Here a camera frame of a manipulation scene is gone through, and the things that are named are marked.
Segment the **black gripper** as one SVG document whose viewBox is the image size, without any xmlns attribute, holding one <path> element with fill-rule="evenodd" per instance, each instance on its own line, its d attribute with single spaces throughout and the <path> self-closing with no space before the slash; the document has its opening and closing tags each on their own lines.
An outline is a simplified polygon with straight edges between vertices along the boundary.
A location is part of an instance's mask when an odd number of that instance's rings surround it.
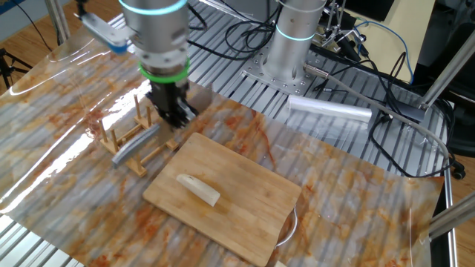
<svg viewBox="0 0 475 267">
<path fill-rule="evenodd" d="M 198 115 L 197 109 L 186 101 L 188 82 L 162 84 L 150 81 L 150 85 L 146 97 L 170 128 L 184 128 Z"/>
</svg>

